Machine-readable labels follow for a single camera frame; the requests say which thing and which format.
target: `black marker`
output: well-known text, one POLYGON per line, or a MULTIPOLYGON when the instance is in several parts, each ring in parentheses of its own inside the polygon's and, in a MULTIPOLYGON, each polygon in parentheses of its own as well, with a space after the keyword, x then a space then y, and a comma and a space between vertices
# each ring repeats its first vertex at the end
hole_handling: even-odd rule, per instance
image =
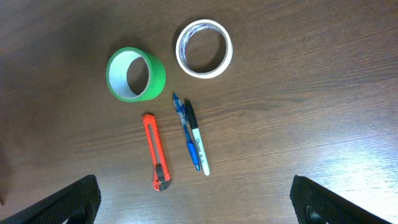
POLYGON ((197 118, 195 117, 195 113, 193 112, 191 102, 189 102, 189 100, 185 100, 184 105, 185 105, 185 109, 187 111, 187 116, 188 116, 188 120, 189 120, 189 125, 191 126, 193 138, 197 145, 197 150, 198 150, 199 159, 201 162, 201 167, 202 167, 205 175, 210 175, 209 164, 207 163, 205 149, 203 148, 203 143, 201 141, 197 118))

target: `box cutter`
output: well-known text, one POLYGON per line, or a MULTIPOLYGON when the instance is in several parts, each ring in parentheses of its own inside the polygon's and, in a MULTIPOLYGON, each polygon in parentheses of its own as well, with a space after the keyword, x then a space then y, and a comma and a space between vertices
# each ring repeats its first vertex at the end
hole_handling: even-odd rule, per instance
POLYGON ((159 129, 154 115, 145 114, 142 119, 154 166, 154 188, 157 191, 162 191, 170 185, 171 175, 160 140, 159 129))

